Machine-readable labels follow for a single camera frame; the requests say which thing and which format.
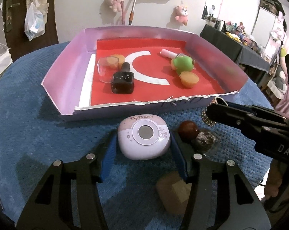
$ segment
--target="green toy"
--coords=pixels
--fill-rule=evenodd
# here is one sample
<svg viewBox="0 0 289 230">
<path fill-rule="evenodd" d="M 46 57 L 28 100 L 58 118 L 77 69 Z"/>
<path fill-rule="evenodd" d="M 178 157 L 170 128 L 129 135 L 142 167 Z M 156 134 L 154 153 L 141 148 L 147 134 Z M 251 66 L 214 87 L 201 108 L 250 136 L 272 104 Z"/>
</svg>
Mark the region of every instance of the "green toy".
<svg viewBox="0 0 289 230">
<path fill-rule="evenodd" d="M 178 75 L 184 71 L 191 72 L 193 70 L 193 65 L 194 61 L 189 56 L 178 56 L 171 60 L 171 67 Z"/>
</svg>

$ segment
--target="white plastic bag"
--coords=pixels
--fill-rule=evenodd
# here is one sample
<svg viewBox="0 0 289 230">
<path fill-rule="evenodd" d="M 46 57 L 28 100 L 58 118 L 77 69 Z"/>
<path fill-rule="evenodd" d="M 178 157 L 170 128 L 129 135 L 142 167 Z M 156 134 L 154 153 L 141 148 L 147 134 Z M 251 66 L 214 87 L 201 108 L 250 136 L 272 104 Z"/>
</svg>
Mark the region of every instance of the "white plastic bag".
<svg viewBox="0 0 289 230">
<path fill-rule="evenodd" d="M 27 38 L 31 41 L 45 33 L 45 24 L 43 20 L 43 14 L 37 9 L 37 7 L 31 3 L 27 10 L 25 17 L 25 30 Z"/>
</svg>

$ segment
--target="white wall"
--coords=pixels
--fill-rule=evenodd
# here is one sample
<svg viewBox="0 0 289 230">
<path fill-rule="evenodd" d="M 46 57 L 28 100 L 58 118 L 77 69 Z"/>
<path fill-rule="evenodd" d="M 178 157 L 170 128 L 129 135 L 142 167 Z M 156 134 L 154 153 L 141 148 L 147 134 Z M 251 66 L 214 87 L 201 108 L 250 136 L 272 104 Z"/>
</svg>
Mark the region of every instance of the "white wall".
<svg viewBox="0 0 289 230">
<path fill-rule="evenodd" d="M 184 1 L 189 11 L 187 26 L 175 20 L 174 8 Z M 170 27 L 200 34 L 205 21 L 201 19 L 206 0 L 137 0 L 133 25 Z M 133 0 L 125 0 L 126 24 Z M 220 19 L 239 23 L 251 33 L 259 0 L 224 0 Z M 284 8 L 289 30 L 289 4 Z M 79 31 L 88 27 L 120 24 L 120 13 L 113 13 L 104 0 L 55 0 L 55 16 L 59 42 L 71 40 Z"/>
</svg>

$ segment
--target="silver screw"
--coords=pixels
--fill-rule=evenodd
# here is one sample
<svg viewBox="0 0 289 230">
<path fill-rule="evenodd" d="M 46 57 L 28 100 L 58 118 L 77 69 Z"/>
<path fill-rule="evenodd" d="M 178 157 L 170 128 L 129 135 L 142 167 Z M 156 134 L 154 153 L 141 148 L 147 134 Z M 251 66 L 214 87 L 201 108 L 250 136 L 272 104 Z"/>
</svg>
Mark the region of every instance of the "silver screw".
<svg viewBox="0 0 289 230">
<path fill-rule="evenodd" d="M 235 162 L 233 160 L 228 160 L 226 163 L 231 167 L 235 165 Z"/>
<path fill-rule="evenodd" d="M 201 154 L 194 154 L 193 157 L 196 160 L 201 160 L 202 159 L 202 155 Z"/>
<path fill-rule="evenodd" d="M 61 165 L 61 161 L 60 160 L 56 160 L 56 161 L 53 162 L 53 165 L 58 167 L 58 166 Z"/>
<path fill-rule="evenodd" d="M 87 158 L 88 160 L 92 160 L 92 159 L 95 158 L 95 154 L 89 153 L 89 154 L 86 156 L 86 158 Z"/>
</svg>

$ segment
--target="round table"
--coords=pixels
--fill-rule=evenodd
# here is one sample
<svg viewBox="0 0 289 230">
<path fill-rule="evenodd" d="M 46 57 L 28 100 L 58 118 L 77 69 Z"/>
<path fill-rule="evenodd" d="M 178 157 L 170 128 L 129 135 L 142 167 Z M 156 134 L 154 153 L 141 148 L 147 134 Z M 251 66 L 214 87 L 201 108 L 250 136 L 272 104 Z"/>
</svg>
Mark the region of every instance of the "round table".
<svg viewBox="0 0 289 230">
<path fill-rule="evenodd" d="M 40 83 L 66 45 L 57 44 L 21 57 L 0 80 L 0 198 L 4 212 L 14 221 L 54 160 L 79 160 L 124 119 L 66 123 L 58 118 Z M 271 108 L 250 79 L 234 102 Z M 202 109 L 157 115 L 170 129 L 184 120 L 193 120 L 199 127 L 207 128 L 200 117 Z M 237 129 L 217 124 L 212 130 L 222 137 L 222 147 L 209 158 L 219 162 L 234 160 L 252 186 L 257 186 L 271 158 L 257 153 L 254 142 Z M 155 189 L 156 182 L 175 169 L 170 150 L 147 161 L 129 160 L 119 151 L 109 177 L 98 185 L 109 229 L 179 229 L 182 217 L 165 211 Z M 72 194 L 76 195 L 75 186 Z"/>
</svg>

